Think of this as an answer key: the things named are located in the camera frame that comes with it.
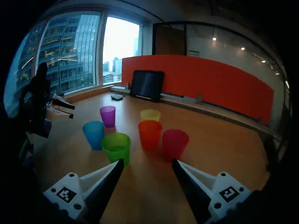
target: wooden table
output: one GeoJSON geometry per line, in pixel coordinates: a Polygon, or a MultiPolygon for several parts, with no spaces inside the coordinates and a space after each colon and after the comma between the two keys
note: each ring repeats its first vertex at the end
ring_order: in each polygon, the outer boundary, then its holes
{"type": "Polygon", "coordinates": [[[251,190],[262,189],[269,174],[263,144],[253,130],[183,108],[126,96],[112,101],[108,93],[77,103],[74,118],[54,121],[47,140],[36,137],[36,174],[43,192],[69,172],[79,176],[109,164],[104,151],[93,151],[82,126],[100,120],[99,108],[116,107],[116,131],[131,139],[130,165],[125,167],[102,216],[101,223],[196,223],[172,170],[160,148],[141,148],[140,111],[157,109],[163,131],[185,131],[189,144],[181,161],[211,175],[227,171],[251,190]]]}

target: window frame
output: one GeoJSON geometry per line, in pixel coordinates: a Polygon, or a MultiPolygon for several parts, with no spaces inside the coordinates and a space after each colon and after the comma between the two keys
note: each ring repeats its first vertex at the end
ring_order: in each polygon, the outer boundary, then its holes
{"type": "Polygon", "coordinates": [[[121,83],[121,81],[116,81],[116,82],[111,82],[111,83],[103,83],[104,79],[103,79],[103,47],[104,47],[104,38],[105,38],[105,28],[106,28],[106,23],[107,23],[107,18],[108,17],[113,17],[113,18],[117,18],[117,19],[122,19],[128,22],[132,22],[135,23],[137,25],[139,25],[139,37],[138,37],[138,54],[137,56],[141,56],[143,54],[143,29],[144,29],[144,25],[140,22],[137,22],[136,20],[132,20],[132,19],[128,19],[126,17],[123,16],[119,16],[117,13],[113,12],[113,13],[109,13],[108,9],[103,9],[103,8],[97,8],[97,10],[78,10],[78,11],[67,11],[67,10],[62,10],[59,11],[57,13],[53,13],[47,17],[44,17],[42,20],[38,21],[38,23],[44,23],[42,30],[41,30],[41,35],[39,36],[39,39],[37,41],[36,44],[36,48],[34,51],[34,55],[33,55],[33,63],[32,63],[32,69],[31,69],[31,77],[34,77],[36,75],[36,71],[38,68],[38,57],[40,54],[40,49],[41,49],[41,45],[42,45],[42,40],[45,36],[45,33],[47,31],[47,28],[50,24],[50,20],[53,19],[54,17],[56,19],[59,19],[59,17],[66,17],[66,16],[75,16],[78,14],[81,15],[99,15],[100,19],[99,19],[99,24],[97,25],[97,35],[96,35],[96,44],[94,44],[93,46],[93,62],[92,62],[92,66],[95,69],[94,73],[95,75],[93,76],[93,82],[95,83],[95,85],[93,86],[88,86],[85,88],[80,88],[80,89],[76,89],[74,91],[70,91],[67,93],[64,93],[65,95],[68,94],[73,94],[75,92],[79,92],[82,90],[86,90],[88,89],[89,91],[93,90],[93,89],[98,89],[98,88],[102,88],[102,87],[107,87],[110,86],[111,84],[116,84],[116,83],[121,83]]]}

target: orange wall panel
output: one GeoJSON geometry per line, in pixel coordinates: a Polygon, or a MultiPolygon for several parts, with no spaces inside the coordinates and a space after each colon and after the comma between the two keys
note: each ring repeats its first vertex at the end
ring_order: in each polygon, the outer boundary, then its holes
{"type": "Polygon", "coordinates": [[[163,93],[213,103],[268,124],[273,90],[258,78],[238,68],[213,60],[181,55],[148,55],[123,59],[122,85],[132,84],[135,70],[163,71],[163,93]]]}

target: black tablet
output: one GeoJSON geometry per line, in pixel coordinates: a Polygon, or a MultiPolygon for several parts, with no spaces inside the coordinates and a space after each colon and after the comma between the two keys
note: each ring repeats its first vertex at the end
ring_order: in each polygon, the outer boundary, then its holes
{"type": "Polygon", "coordinates": [[[162,92],[164,72],[134,71],[130,96],[147,97],[158,102],[162,92]]]}

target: purple cup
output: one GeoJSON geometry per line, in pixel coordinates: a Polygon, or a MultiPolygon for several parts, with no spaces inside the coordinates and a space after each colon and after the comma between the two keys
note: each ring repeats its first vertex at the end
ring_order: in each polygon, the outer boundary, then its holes
{"type": "Polygon", "coordinates": [[[106,128],[112,128],[115,126],[115,107],[103,106],[100,109],[100,114],[106,128]]]}

